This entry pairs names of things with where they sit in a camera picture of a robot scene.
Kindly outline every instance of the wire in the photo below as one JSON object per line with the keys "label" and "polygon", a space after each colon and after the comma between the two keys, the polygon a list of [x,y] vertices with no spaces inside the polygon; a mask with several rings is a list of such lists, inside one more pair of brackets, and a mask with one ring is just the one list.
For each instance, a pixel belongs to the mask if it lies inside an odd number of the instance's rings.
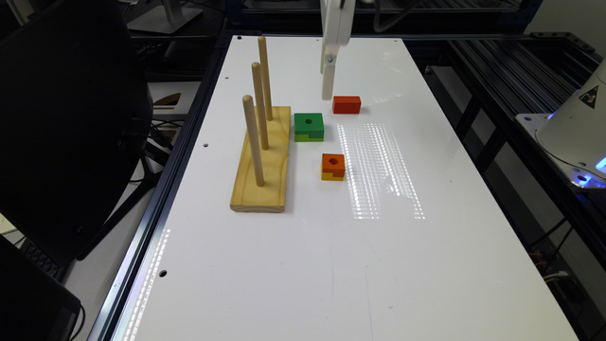
{"label": "wire", "polygon": [[579,303],[580,303],[580,310],[575,319],[579,319],[579,317],[583,314],[583,311],[585,310],[585,305],[583,304],[583,301],[580,301]]}
{"label": "wire", "polygon": [[[153,118],[153,119],[152,119],[152,121],[156,121],[156,122],[162,122],[162,123],[164,123],[164,124],[172,124],[172,125],[177,126],[177,127],[183,127],[183,125],[181,125],[181,124],[177,124],[177,123],[175,123],[175,122],[185,122],[185,120],[184,120],[184,119],[172,119],[172,120],[165,120],[165,119],[155,119],[155,118]],[[157,123],[157,124],[154,124],[154,125],[155,125],[155,126],[160,126],[160,125],[162,125],[162,123]]]}
{"label": "wire", "polygon": [[566,222],[566,218],[561,218],[561,220],[555,226],[551,227],[551,229],[549,231],[547,231],[545,234],[543,234],[538,240],[536,240],[532,244],[530,244],[528,246],[528,248],[532,248],[532,247],[536,246],[537,244],[545,241],[547,239],[547,237],[549,237],[552,233],[554,233],[565,222]]}
{"label": "wire", "polygon": [[562,277],[569,277],[569,276],[570,276],[570,274],[568,274],[566,271],[558,271],[555,274],[543,276],[543,279],[548,280],[550,278],[562,278]]}
{"label": "wire", "polygon": [[374,21],[374,29],[377,33],[383,33],[388,29],[392,28],[395,24],[397,24],[400,20],[402,20],[411,10],[416,8],[423,0],[414,0],[408,7],[404,8],[400,13],[396,16],[393,16],[387,19],[382,25],[380,24],[380,16],[381,16],[381,0],[375,0],[375,21]]}
{"label": "wire", "polygon": [[599,330],[597,330],[597,332],[594,334],[594,336],[592,336],[592,337],[589,338],[589,341],[593,341],[596,338],[596,336],[598,336],[599,333],[604,330],[604,328],[606,328],[606,323],[604,323],[604,325],[602,326],[602,328],[600,328]]}
{"label": "wire", "polygon": [[22,241],[23,241],[25,238],[26,238],[26,236],[21,237],[21,239],[20,239],[19,241],[15,242],[15,243],[13,244],[13,246],[17,246],[17,244],[18,244],[19,242],[22,242]]}
{"label": "wire", "polygon": [[561,240],[560,245],[558,245],[558,248],[556,248],[556,251],[553,253],[554,256],[560,253],[561,246],[564,245],[564,242],[566,242],[566,239],[568,239],[568,236],[570,236],[570,233],[572,232],[573,229],[574,229],[574,227],[570,226],[570,229],[568,230],[568,232],[566,232],[566,235]]}
{"label": "wire", "polygon": [[78,327],[76,333],[69,339],[69,341],[74,341],[78,334],[80,334],[80,332],[82,331],[82,327],[84,327],[84,320],[86,320],[86,311],[84,311],[84,306],[82,304],[80,304],[80,309],[82,310],[82,320],[80,321],[80,326]]}

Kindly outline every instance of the metal frame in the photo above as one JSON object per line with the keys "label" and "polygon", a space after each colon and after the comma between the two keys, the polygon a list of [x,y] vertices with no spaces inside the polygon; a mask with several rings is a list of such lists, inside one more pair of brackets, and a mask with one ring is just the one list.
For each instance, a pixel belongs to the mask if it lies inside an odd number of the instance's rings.
{"label": "metal frame", "polygon": [[[219,77],[229,42],[232,36],[238,34],[259,35],[260,32],[225,31],[219,37],[205,78],[189,111],[189,119],[173,149],[169,163],[164,170],[164,175],[151,198],[127,256],[118,271],[112,286],[113,289],[99,313],[89,340],[110,340],[115,332],[116,324],[123,312],[129,292],[136,283],[138,271],[148,256],[148,250],[153,249],[152,246],[160,238],[193,145],[204,122],[205,111]],[[568,91],[575,86],[575,80],[582,79],[583,69],[586,73],[589,72],[586,75],[586,77],[589,77],[591,70],[587,71],[587,64],[589,64],[590,69],[594,66],[597,67],[599,56],[587,52],[577,53],[577,49],[566,52],[567,55],[573,55],[577,58],[574,61],[559,61],[559,63],[566,65],[563,67],[567,68],[564,70],[567,76],[561,77],[554,75],[544,63],[541,63],[535,55],[529,53],[523,47],[525,42],[536,42],[536,40],[528,37],[515,36],[510,37],[511,39],[505,39],[501,35],[409,35],[402,36],[402,38],[421,72],[427,65],[451,64],[459,77],[472,91],[473,100],[468,105],[464,117],[456,126],[459,137],[462,138],[469,131],[480,107],[489,115],[497,127],[497,133],[490,138],[487,147],[476,160],[480,172],[486,170],[503,144],[505,142],[509,143],[554,203],[575,226],[600,264],[606,268],[606,230],[603,228],[603,226],[606,226],[606,216],[604,215],[606,198],[592,192],[574,191],[566,186],[567,181],[556,171],[557,167],[527,137],[513,118],[513,115],[519,110],[525,110],[520,112],[527,113],[555,110],[567,98]],[[482,44],[480,43],[482,39],[488,39],[494,44],[478,46],[478,44]],[[503,47],[506,52],[497,49],[496,46]],[[489,55],[506,53],[508,58],[524,59],[528,62],[524,74],[534,73],[538,75],[543,90],[523,94],[512,92],[503,83],[503,75],[520,70],[508,68],[504,64],[490,64],[490,61],[482,59],[480,51]],[[495,69],[502,74],[494,74]],[[529,80],[519,78],[516,80],[518,84],[529,86]]]}
{"label": "metal frame", "polygon": [[[447,6],[453,2],[459,6],[461,0],[432,0],[432,6],[415,9],[388,32],[390,34],[519,34],[532,21],[543,0],[523,0],[516,10],[478,9]],[[249,9],[241,0],[226,0],[227,27],[232,29],[263,29],[282,34],[321,34],[320,8],[318,9]],[[355,11],[352,34],[374,34],[374,7]],[[386,17],[399,9],[382,9]]]}
{"label": "metal frame", "polygon": [[[451,49],[447,54],[454,70],[468,86],[475,100],[481,103],[482,109],[496,127],[483,151],[475,159],[475,165],[480,173],[484,173],[507,142],[554,204],[575,227],[597,261],[606,269],[604,195],[573,188],[565,175],[514,118],[516,114],[523,113],[525,110],[528,113],[553,113],[574,91],[572,90],[574,85],[564,81],[532,56],[521,45],[523,41],[449,42]],[[561,63],[583,65],[581,69],[584,70],[584,76],[589,78],[597,67],[600,57],[585,52],[579,54],[573,45],[564,45],[564,47],[571,49],[572,52],[566,52],[568,60]],[[499,53],[507,53],[507,56],[504,57]],[[502,59],[485,59],[487,55],[497,55]],[[523,64],[525,68],[513,67],[515,61]],[[473,113],[474,110],[466,110],[466,115],[461,119],[464,126],[457,131],[459,136],[466,133],[463,128],[469,130],[471,126],[469,121],[472,122],[474,119]]]}

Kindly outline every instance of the black cable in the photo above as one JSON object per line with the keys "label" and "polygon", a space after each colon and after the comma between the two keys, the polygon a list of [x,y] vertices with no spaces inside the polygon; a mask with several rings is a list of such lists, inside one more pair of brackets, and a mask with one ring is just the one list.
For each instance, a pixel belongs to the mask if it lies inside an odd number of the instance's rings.
{"label": "black cable", "polygon": [[80,334],[80,332],[82,331],[82,327],[84,327],[84,320],[86,320],[86,311],[84,311],[84,306],[82,304],[80,304],[80,309],[82,310],[82,320],[80,322],[80,326],[78,327],[76,333],[69,339],[69,341],[74,341],[78,334]]}
{"label": "black cable", "polygon": [[528,248],[532,248],[532,247],[536,246],[537,244],[546,240],[547,237],[549,237],[553,232],[555,232],[558,228],[560,228],[560,226],[562,226],[565,222],[566,222],[566,218],[561,218],[561,220],[555,226],[551,227],[551,229],[549,231],[547,231],[538,240],[534,241],[531,245],[529,245]]}
{"label": "black cable", "polygon": [[156,126],[156,127],[159,127],[159,126],[161,126],[163,124],[172,124],[173,126],[176,126],[176,127],[183,127],[182,124],[177,124],[175,122],[185,122],[184,119],[164,120],[164,119],[155,119],[154,118],[153,120],[154,121],[158,121],[158,122],[162,122],[162,123],[156,123],[156,124],[154,124],[154,126]]}
{"label": "black cable", "polygon": [[556,251],[553,253],[554,256],[556,256],[557,254],[560,253],[561,246],[564,245],[564,242],[566,242],[566,239],[568,239],[568,236],[570,236],[570,233],[572,233],[573,229],[574,229],[574,227],[570,226],[570,229],[568,230],[568,232],[566,232],[566,235],[561,240],[560,244],[558,245],[558,248],[556,248]]}
{"label": "black cable", "polygon": [[602,328],[600,328],[599,330],[597,330],[597,332],[594,334],[594,336],[592,336],[592,337],[589,338],[589,341],[593,341],[596,338],[596,336],[598,336],[599,333],[604,330],[604,328],[606,328],[606,323],[604,323],[604,325],[602,326]]}
{"label": "black cable", "polygon": [[404,8],[397,15],[387,19],[383,25],[380,24],[380,16],[381,16],[381,0],[375,0],[375,21],[374,21],[374,29],[377,33],[383,33],[386,30],[390,29],[392,26],[397,24],[400,20],[402,20],[411,10],[416,8],[423,0],[414,0],[408,4],[408,7]]}
{"label": "black cable", "polygon": [[579,313],[577,314],[577,317],[575,319],[579,320],[579,317],[583,314],[583,311],[585,310],[585,305],[583,304],[583,301],[579,302],[580,303],[580,310]]}

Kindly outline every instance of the white table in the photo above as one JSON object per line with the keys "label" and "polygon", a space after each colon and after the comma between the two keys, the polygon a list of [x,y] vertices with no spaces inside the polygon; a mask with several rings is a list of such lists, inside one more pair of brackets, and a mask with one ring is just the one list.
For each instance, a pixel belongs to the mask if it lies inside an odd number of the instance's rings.
{"label": "white table", "polygon": [[[577,340],[401,40],[341,49],[334,94],[359,115],[321,100],[320,40],[268,49],[274,105],[321,112],[325,141],[291,132],[284,213],[229,209],[258,61],[234,38],[116,339]],[[322,153],[345,182],[320,180]]]}

